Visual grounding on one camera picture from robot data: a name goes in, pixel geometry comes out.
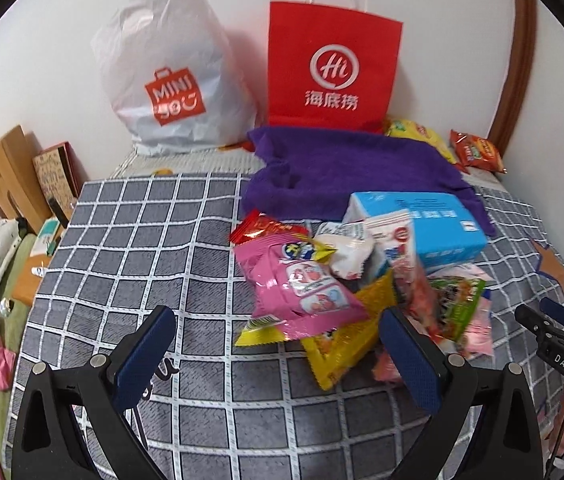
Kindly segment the grey checked bed sheet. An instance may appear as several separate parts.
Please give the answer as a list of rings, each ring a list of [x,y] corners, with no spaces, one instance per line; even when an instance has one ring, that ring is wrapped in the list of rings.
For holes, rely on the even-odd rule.
[[[68,368],[114,349],[157,306],[175,338],[126,415],[169,479],[385,479],[424,427],[367,353],[322,389],[297,341],[239,348],[254,291],[230,231],[261,168],[253,154],[134,157],[84,185],[20,342],[0,458],[37,362]]]

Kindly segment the brown framed picture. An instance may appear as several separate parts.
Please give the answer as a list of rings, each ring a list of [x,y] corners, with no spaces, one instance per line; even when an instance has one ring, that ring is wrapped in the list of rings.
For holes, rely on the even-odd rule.
[[[47,203],[54,198],[65,217],[72,218],[82,183],[70,144],[62,142],[46,148],[32,158],[32,164]]]

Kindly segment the orange-red chips bag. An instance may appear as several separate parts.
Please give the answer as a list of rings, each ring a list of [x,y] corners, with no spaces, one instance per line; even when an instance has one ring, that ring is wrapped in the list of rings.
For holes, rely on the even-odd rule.
[[[450,142],[462,166],[506,174],[500,152],[488,139],[451,130]]]

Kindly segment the wooden headboard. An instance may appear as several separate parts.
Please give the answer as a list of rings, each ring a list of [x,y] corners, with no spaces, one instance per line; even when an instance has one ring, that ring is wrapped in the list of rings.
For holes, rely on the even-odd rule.
[[[34,155],[20,126],[0,138],[0,220],[24,219],[38,233],[51,211],[37,180]]]

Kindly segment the green snack packet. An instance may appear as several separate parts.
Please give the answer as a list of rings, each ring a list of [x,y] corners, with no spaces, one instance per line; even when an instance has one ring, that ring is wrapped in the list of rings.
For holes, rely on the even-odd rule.
[[[459,341],[472,321],[486,282],[481,278],[444,276],[433,278],[429,284],[436,294],[440,335]]]

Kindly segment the light pink snack packet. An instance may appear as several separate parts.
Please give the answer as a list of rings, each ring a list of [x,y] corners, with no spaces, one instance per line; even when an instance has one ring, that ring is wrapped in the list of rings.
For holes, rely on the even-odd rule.
[[[443,278],[444,276],[459,276],[460,278],[481,278],[486,282],[482,296],[479,300],[476,312],[472,317],[472,321],[466,327],[466,330],[459,341],[453,341],[439,337],[430,336],[424,327],[409,315],[409,320],[414,323],[416,330],[422,334],[427,334],[438,347],[446,352],[458,351],[465,358],[483,354],[484,356],[494,356],[493,341],[491,332],[490,310],[491,310],[491,292],[487,284],[492,281],[490,275],[482,272],[478,266],[472,263],[460,264],[459,266],[448,266],[439,271],[426,276],[429,283],[433,278]]]

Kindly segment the white Miniso plastic bag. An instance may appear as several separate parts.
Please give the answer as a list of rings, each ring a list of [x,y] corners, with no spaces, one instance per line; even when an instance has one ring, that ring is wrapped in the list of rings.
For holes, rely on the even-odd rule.
[[[130,0],[91,48],[142,156],[239,144],[255,128],[257,104],[207,0]]]

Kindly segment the brown door frame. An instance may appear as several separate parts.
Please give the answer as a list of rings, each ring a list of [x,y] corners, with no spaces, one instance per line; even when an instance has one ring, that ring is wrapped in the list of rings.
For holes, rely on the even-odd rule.
[[[488,136],[501,155],[505,154],[510,145],[524,105],[538,29],[538,0],[514,0],[514,4],[514,27],[507,75]]]

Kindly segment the purple towel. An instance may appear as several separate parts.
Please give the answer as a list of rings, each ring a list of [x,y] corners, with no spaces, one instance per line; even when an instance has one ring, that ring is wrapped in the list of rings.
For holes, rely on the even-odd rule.
[[[434,192],[454,195],[495,234],[482,201],[460,171],[432,146],[377,133],[272,127],[248,133],[265,166],[243,185],[243,214],[275,220],[338,221],[354,192]]]

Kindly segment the red Haidilao paper bag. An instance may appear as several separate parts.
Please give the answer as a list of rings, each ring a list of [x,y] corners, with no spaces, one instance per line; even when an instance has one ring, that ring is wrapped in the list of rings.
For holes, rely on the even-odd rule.
[[[403,24],[314,0],[270,3],[268,123],[380,133]]]

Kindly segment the white snack packet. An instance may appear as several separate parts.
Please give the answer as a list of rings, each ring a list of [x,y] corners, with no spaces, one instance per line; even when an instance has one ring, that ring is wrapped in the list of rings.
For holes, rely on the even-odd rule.
[[[346,281],[362,278],[364,264],[374,248],[373,237],[363,222],[324,222],[313,238],[335,249],[329,259],[329,269],[338,278]]]

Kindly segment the blue tissue pack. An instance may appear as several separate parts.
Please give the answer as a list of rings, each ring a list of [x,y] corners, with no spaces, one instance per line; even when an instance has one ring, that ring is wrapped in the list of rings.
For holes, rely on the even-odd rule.
[[[416,254],[425,269],[475,260],[487,236],[464,205],[452,194],[433,192],[355,192],[344,222],[370,219],[407,210],[414,228]]]

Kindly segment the red snack packet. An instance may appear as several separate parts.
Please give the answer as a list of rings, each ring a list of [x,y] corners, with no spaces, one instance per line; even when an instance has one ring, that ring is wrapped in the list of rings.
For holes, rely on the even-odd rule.
[[[281,233],[309,235],[304,226],[282,223],[254,209],[230,233],[229,240],[232,244],[239,245],[255,238]]]

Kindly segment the yellow chips bag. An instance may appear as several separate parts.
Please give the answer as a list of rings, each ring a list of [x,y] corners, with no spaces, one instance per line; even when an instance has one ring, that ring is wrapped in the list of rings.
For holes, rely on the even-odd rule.
[[[435,148],[438,153],[451,165],[456,165],[458,163],[457,158],[450,151],[448,144],[444,142],[442,137],[439,136],[436,131],[431,128],[427,128],[418,122],[413,122],[413,120],[388,117],[385,135],[393,136],[394,138],[424,142]]]

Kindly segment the red-white long snack packet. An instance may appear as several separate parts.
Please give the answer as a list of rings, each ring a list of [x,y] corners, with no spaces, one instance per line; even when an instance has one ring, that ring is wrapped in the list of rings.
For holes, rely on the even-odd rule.
[[[399,304],[430,336],[439,337],[436,296],[416,254],[415,230],[410,211],[401,209],[378,214],[366,218],[364,226],[373,236],[378,250],[379,268],[374,274],[384,274],[384,266],[393,270]]]

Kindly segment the big pink snack bag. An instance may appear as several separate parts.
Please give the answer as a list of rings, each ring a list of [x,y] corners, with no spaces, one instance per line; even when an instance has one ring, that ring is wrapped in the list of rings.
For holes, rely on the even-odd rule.
[[[329,270],[333,248],[284,232],[236,245],[233,252],[255,289],[238,347],[305,339],[367,319],[361,301]]]

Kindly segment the yellow snack packet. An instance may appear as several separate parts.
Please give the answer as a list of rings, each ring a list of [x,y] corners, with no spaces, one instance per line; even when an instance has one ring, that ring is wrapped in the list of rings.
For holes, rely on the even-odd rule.
[[[352,294],[367,311],[366,320],[299,339],[315,380],[324,390],[332,389],[372,349],[378,341],[379,315],[396,304],[390,273]]]

